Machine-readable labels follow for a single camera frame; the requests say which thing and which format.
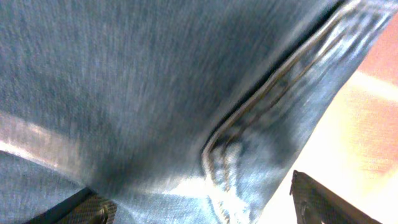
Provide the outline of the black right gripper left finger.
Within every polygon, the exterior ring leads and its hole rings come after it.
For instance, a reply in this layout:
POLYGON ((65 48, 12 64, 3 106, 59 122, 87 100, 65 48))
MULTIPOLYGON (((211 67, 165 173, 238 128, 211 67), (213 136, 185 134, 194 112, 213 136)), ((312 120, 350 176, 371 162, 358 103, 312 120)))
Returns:
POLYGON ((89 188, 29 220, 29 224, 112 224, 118 205, 89 188))

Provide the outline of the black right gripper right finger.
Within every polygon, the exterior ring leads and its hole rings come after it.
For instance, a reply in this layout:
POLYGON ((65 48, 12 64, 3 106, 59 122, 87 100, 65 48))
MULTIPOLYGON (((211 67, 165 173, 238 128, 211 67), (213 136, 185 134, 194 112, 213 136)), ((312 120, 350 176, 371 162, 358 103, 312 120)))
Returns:
POLYGON ((289 195, 298 224, 381 224, 304 172, 293 172, 289 195))

